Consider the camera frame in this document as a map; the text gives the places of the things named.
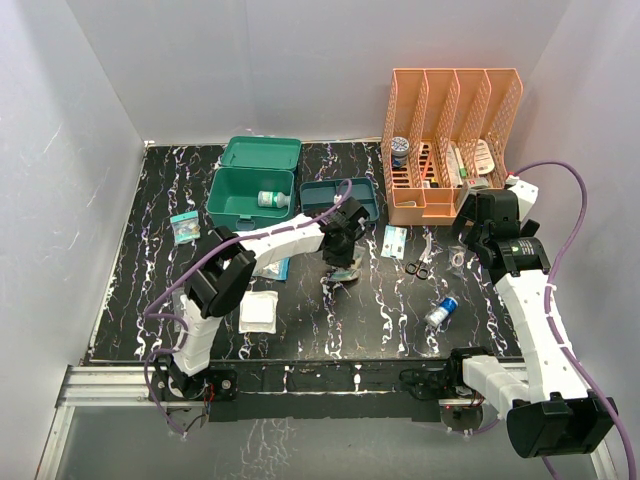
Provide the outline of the rubber gloves clear package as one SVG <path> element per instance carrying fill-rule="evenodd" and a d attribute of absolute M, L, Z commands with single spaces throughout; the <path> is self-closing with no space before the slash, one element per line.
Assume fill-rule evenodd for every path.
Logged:
<path fill-rule="evenodd" d="M 356 247 L 352 263 L 349 267 L 336 267 L 328 276 L 329 282 L 345 283 L 357 280 L 361 275 L 361 264 L 364 257 L 364 249 Z"/>

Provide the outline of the white grey device box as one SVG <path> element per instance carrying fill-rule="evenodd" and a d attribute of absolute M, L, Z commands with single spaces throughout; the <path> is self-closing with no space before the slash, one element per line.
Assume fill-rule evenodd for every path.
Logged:
<path fill-rule="evenodd" d="M 486 177 L 467 178 L 463 181 L 462 192 L 483 190 L 491 187 L 491 182 Z"/>

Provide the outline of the blue mask package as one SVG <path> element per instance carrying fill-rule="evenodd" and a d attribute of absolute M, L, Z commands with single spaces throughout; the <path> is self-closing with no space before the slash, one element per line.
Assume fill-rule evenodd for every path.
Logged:
<path fill-rule="evenodd" d="M 286 281 L 288 278 L 289 258 L 281 259 L 254 271 L 255 277 L 267 280 Z"/>

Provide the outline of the blue white bandage roll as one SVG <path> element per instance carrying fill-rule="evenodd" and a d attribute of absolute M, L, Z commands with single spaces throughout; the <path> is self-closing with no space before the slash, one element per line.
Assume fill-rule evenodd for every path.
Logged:
<path fill-rule="evenodd" d="M 424 320 L 430 327 L 437 328 L 457 309 L 457 307 L 458 301 L 455 297 L 445 297 L 425 316 Z"/>

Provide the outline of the white plastic medicine bottle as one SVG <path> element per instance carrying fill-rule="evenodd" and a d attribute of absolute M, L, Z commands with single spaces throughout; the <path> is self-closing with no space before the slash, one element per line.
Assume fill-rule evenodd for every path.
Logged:
<path fill-rule="evenodd" d="M 283 192 L 260 191 L 257 196 L 259 207 L 263 208 L 285 208 L 290 206 L 291 197 Z"/>

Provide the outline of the green medicine kit box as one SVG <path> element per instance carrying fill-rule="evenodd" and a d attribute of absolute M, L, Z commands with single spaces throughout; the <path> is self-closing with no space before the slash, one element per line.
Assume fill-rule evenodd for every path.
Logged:
<path fill-rule="evenodd" d="M 247 231 L 292 219 L 300 152 L 298 139 L 233 137 L 220 158 L 206 204 L 213 224 L 232 231 Z M 291 197 L 290 206 L 259 207 L 260 191 L 283 192 Z"/>

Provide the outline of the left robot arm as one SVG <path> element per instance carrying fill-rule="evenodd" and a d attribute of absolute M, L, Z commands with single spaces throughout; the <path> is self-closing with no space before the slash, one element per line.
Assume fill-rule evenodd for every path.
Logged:
<path fill-rule="evenodd" d="M 215 228 L 214 248 L 145 310 L 147 318 L 180 325 L 176 346 L 152 351 L 147 361 L 168 355 L 165 385 L 186 399 L 197 398 L 206 387 L 204 371 L 209 368 L 221 320 L 241 305 L 254 271 L 315 252 L 321 252 L 331 267 L 348 268 L 368 221 L 365 207 L 344 195 L 316 217 L 300 214 L 270 228 L 244 233 Z"/>

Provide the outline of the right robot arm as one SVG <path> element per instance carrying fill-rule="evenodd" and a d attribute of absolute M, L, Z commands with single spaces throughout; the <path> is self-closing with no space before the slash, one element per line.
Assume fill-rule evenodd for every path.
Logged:
<path fill-rule="evenodd" d="M 521 219 L 521 202 L 514 189 L 471 192 L 452 229 L 506 304 L 527 379 L 514 377 L 485 349 L 455 349 L 446 385 L 460 397 L 480 393 L 505 420 L 522 458 L 590 454 L 613 427 L 616 405 L 586 385 L 565 355 L 568 343 L 549 326 L 551 264 L 535 236 L 538 223 Z"/>

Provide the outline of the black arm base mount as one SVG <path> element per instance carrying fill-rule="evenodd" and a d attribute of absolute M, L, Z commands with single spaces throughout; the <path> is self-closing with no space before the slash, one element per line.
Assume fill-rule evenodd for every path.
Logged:
<path fill-rule="evenodd" d="M 482 418 L 483 394 L 462 384 L 453 359 L 214 360 L 184 398 L 167 387 L 170 357 L 145 362 L 148 397 L 170 414 L 196 406 L 205 421 L 409 418 L 437 422 L 444 411 Z"/>

